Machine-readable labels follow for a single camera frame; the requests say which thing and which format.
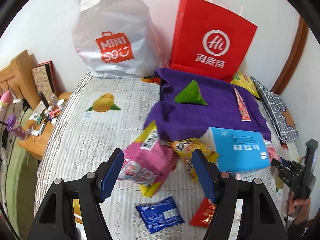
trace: wooden headboard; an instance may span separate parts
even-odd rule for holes
[[[0,70],[1,90],[5,92],[10,87],[17,98],[25,98],[32,109],[36,109],[40,102],[31,73],[31,69],[34,67],[33,58],[25,50],[11,60],[9,66]]]

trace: metal screw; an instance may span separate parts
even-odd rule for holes
[[[54,181],[54,184],[58,185],[62,182],[62,179],[61,178],[56,178]]]
[[[258,185],[262,184],[261,179],[255,178],[253,181],[255,182],[255,184],[258,184]]]
[[[92,178],[94,178],[94,176],[96,176],[96,174],[95,174],[94,172],[89,172],[89,173],[87,174],[87,178],[88,178],[88,179],[92,179]]]
[[[230,177],[230,174],[227,173],[227,172],[222,172],[222,173],[220,174],[220,176],[223,177],[224,179],[227,179],[227,178]]]

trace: red snack wrapper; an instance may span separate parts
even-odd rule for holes
[[[212,204],[208,198],[204,198],[196,214],[193,216],[189,225],[208,228],[216,205]]]
[[[236,93],[237,103],[238,103],[239,111],[241,114],[241,120],[246,122],[251,122],[247,107],[244,104],[242,96],[240,95],[239,91],[236,88],[234,88],[234,90]]]

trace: hi logo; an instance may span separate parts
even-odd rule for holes
[[[101,33],[102,37],[96,39],[101,52],[101,59],[105,63],[119,63],[134,59],[130,42],[124,33]]]
[[[210,55],[222,56],[227,53],[230,47],[230,39],[225,32],[212,30],[203,36],[202,45]]]

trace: haidilao bag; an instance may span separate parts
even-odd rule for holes
[[[162,65],[149,8],[142,0],[78,0],[76,52],[102,78],[146,77]]]
[[[231,82],[257,27],[204,0],[180,0],[170,68]]]

